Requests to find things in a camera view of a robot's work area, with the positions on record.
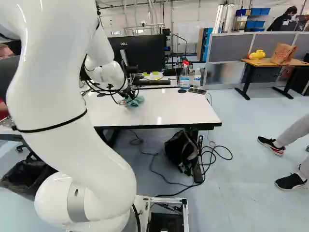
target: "blue storage bin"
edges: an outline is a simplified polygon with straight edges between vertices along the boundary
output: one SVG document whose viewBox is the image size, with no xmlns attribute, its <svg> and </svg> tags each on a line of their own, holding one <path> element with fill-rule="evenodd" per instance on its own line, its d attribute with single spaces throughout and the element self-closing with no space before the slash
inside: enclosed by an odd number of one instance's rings
<svg viewBox="0 0 309 232">
<path fill-rule="evenodd" d="M 261 15 L 268 15 L 270 8 L 261 8 Z"/>
<path fill-rule="evenodd" d="M 251 8 L 251 15 L 261 15 L 262 8 Z"/>
<path fill-rule="evenodd" d="M 247 9 L 236 10 L 236 16 L 246 15 L 246 10 Z"/>
<path fill-rule="evenodd" d="M 264 31 L 265 28 L 251 28 L 250 31 L 257 32 L 257 31 Z"/>
<path fill-rule="evenodd" d="M 256 21 L 247 21 L 247 28 L 255 28 Z"/>
<path fill-rule="evenodd" d="M 262 28 L 264 26 L 265 21 L 256 21 L 255 28 Z"/>
</svg>

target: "water bottle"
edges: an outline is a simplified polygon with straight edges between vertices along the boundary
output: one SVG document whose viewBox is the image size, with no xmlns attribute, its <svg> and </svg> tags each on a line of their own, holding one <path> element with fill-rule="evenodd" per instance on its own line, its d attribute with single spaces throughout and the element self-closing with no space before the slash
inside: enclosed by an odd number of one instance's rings
<svg viewBox="0 0 309 232">
<path fill-rule="evenodd" d="M 182 73 L 180 74 L 180 82 L 179 86 L 181 89 L 189 89 L 190 88 L 190 78 L 188 75 L 188 65 L 189 62 L 184 60 L 183 61 L 183 70 Z"/>
<path fill-rule="evenodd" d="M 200 85 L 201 85 L 201 76 L 198 74 L 199 73 L 199 68 L 197 69 L 197 72 L 195 72 L 195 75 L 194 75 L 194 84 L 193 86 L 195 88 L 199 88 Z"/>
</svg>

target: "black bag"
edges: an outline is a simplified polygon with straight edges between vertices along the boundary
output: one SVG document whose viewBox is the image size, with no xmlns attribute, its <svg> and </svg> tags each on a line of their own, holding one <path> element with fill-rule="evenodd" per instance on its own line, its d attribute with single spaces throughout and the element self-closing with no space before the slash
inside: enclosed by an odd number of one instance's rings
<svg viewBox="0 0 309 232">
<path fill-rule="evenodd" d="M 57 172 L 44 161 L 32 159 L 33 152 L 18 162 L 0 180 L 0 187 L 6 188 L 30 200 L 34 200 L 43 181 Z"/>
<path fill-rule="evenodd" d="M 189 133 L 181 130 L 174 134 L 165 142 L 165 153 L 180 172 L 191 175 L 191 167 L 197 163 L 199 151 L 197 142 Z"/>
</svg>

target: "gray pants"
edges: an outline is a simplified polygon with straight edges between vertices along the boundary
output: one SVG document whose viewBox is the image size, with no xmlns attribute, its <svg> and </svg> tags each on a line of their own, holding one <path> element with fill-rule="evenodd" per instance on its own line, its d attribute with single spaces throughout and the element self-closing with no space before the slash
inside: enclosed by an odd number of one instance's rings
<svg viewBox="0 0 309 232">
<path fill-rule="evenodd" d="M 276 140 L 278 147 L 287 146 L 297 139 L 309 134 L 309 114 L 296 121 Z M 309 157 L 301 164 L 300 171 L 303 177 L 309 179 Z"/>
</svg>

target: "gray cubicle panel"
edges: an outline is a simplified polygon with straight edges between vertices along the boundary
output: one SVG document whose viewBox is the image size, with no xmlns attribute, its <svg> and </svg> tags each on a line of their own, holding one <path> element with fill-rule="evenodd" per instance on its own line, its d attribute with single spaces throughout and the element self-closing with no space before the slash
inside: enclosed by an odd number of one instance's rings
<svg viewBox="0 0 309 232">
<path fill-rule="evenodd" d="M 297 36 L 295 45 L 298 46 L 298 50 L 294 54 L 295 59 L 304 59 L 306 53 L 309 53 L 309 33 L 300 33 Z"/>
<path fill-rule="evenodd" d="M 295 33 L 266 33 L 256 34 L 251 52 L 262 49 L 266 52 L 266 57 L 271 57 L 275 51 L 277 43 L 292 45 Z"/>
<path fill-rule="evenodd" d="M 247 58 L 253 34 L 212 35 L 208 62 Z"/>
<path fill-rule="evenodd" d="M 0 98 L 6 101 L 5 95 L 17 70 L 19 56 L 0 59 Z"/>
</svg>

